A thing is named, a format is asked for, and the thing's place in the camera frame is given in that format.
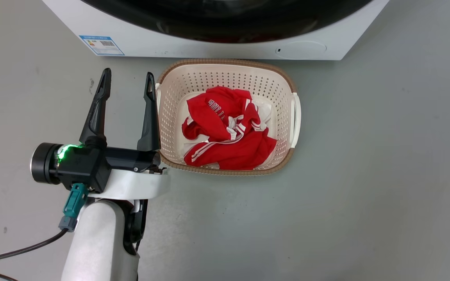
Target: camera lens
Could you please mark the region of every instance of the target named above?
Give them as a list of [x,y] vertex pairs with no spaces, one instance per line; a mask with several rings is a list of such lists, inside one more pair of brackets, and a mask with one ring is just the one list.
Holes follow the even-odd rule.
[[53,185],[60,183],[59,178],[55,176],[55,171],[57,169],[57,151],[61,146],[62,144],[43,142],[36,148],[30,161],[30,172],[35,181]]

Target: basket rim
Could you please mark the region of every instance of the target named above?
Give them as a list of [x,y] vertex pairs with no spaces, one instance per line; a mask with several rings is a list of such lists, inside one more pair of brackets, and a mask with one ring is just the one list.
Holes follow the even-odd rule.
[[[289,87],[291,88],[291,92],[297,92],[296,86],[293,82],[293,80],[284,72],[281,68],[277,66],[273,66],[271,64],[264,64],[262,62],[252,62],[250,60],[242,60],[242,59],[182,59],[178,62],[175,62],[171,66],[169,66],[167,69],[165,69],[159,78],[157,79],[157,83],[162,84],[164,81],[164,78],[170,73],[173,69],[178,68],[179,66],[185,66],[189,64],[228,64],[228,65],[234,65],[234,66],[249,66],[253,68],[259,68],[259,69],[266,69],[269,71],[274,71],[275,73],[281,75],[288,83]],[[286,156],[282,161],[275,165],[272,168],[264,169],[264,170],[248,170],[248,171],[236,171],[236,170],[222,170],[222,169],[209,169],[204,167],[194,167],[194,166],[188,166],[184,164],[178,164],[175,163],[168,158],[164,156],[164,153],[162,151],[160,152],[161,160],[167,164],[170,167],[176,168],[176,169],[182,169],[185,171],[193,171],[195,173],[202,173],[202,174],[218,174],[222,176],[261,176],[266,174],[272,174],[276,171],[279,171],[280,169],[284,168],[284,166],[288,163],[288,161],[293,156],[295,149],[291,148],[288,150]]]

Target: beige perforated basket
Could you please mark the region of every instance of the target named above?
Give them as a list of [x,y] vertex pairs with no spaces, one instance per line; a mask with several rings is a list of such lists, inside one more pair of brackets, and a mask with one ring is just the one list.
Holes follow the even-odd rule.
[[[183,160],[182,123],[189,115],[186,100],[216,86],[248,90],[253,100],[272,105],[268,135],[277,139],[277,145],[269,158],[252,171],[192,167]],[[300,99],[294,83],[276,66],[236,59],[186,59],[166,69],[155,87],[161,159],[170,167],[206,174],[255,176],[282,169],[293,155],[300,133]]]

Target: energy label sticker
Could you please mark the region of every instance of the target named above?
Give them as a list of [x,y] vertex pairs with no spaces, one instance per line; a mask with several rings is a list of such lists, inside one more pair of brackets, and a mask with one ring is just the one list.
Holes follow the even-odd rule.
[[84,35],[80,35],[79,37],[97,55],[125,55],[110,37]]

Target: teal connector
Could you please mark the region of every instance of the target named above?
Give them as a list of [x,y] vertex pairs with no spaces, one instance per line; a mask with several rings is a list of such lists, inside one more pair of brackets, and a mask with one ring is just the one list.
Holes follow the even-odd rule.
[[72,185],[64,207],[64,216],[59,223],[60,229],[67,229],[68,232],[74,231],[77,217],[79,217],[79,212],[86,203],[88,194],[88,187],[84,183],[74,183]]
[[64,215],[77,219],[79,211],[84,206],[84,203],[86,203],[88,194],[88,187],[84,183],[74,183],[70,190],[66,206],[64,207]]

